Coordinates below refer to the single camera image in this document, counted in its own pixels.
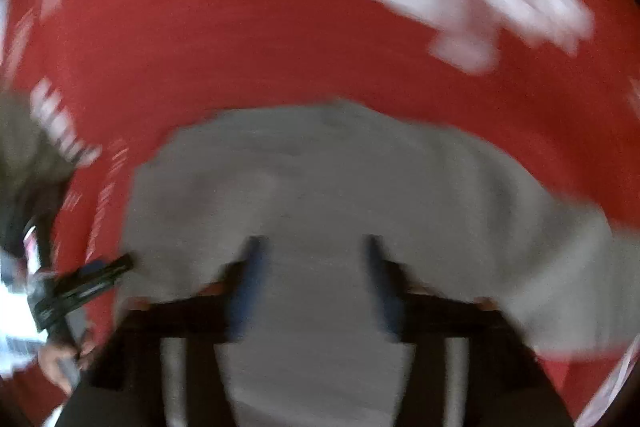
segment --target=gray sleeve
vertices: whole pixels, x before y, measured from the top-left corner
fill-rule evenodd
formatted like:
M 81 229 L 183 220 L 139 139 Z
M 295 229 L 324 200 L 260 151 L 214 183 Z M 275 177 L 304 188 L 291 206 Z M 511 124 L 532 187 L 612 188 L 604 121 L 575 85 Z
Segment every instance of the gray sleeve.
M 0 190 L 17 194 L 26 184 L 67 180 L 74 166 L 50 143 L 46 132 L 31 119 L 26 100 L 0 93 Z
M 432 210 L 447 214 L 464 245 L 457 276 L 497 298 L 540 349 L 630 342 L 640 331 L 638 232 L 612 227 L 594 204 L 552 195 L 481 139 L 454 130 L 440 137 L 446 168 L 430 169 L 430 179 L 449 190 Z M 431 235 L 431 246 L 443 235 Z

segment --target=person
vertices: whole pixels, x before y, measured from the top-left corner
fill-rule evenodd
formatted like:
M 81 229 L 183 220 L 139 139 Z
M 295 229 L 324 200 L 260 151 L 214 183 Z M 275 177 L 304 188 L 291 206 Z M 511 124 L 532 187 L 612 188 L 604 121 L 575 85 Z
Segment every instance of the person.
M 95 349 L 94 341 L 87 337 L 82 343 L 78 365 L 88 367 Z M 49 342 L 42 346 L 30 365 L 15 371 L 11 378 L 0 378 L 0 418 L 9 419 L 0 425 L 41 425 L 52 412 L 71 395 L 72 386 L 60 369 L 60 362 L 74 359 L 78 353 L 73 347 Z
M 30 218 L 30 204 L 46 190 L 55 193 L 54 210 L 62 206 L 74 170 L 74 161 L 64 158 L 56 143 L 31 118 L 28 101 L 17 93 L 0 92 L 0 248 L 14 259 L 24 255 L 22 236 Z M 36 361 L 0 381 L 3 413 L 14 419 L 23 415 L 20 421 L 40 425 L 71 393 L 59 362 L 77 355 L 86 360 L 93 349 L 94 343 L 89 340 L 82 343 L 79 354 L 73 347 L 47 343 Z

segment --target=hand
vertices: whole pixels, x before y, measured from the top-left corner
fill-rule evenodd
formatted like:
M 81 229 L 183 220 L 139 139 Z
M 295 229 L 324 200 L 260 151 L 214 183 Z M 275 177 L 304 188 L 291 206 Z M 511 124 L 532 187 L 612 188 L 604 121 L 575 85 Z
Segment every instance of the hand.
M 73 388 L 71 382 L 69 382 L 68 378 L 60 369 L 59 362 L 63 360 L 73 360 L 79 369 L 86 369 L 91 364 L 94 350 L 94 341 L 91 338 L 86 338 L 82 342 L 79 359 L 76 360 L 78 350 L 75 347 L 47 343 L 42 346 L 38 352 L 38 365 L 47 380 L 62 389 L 66 395 L 70 395 Z

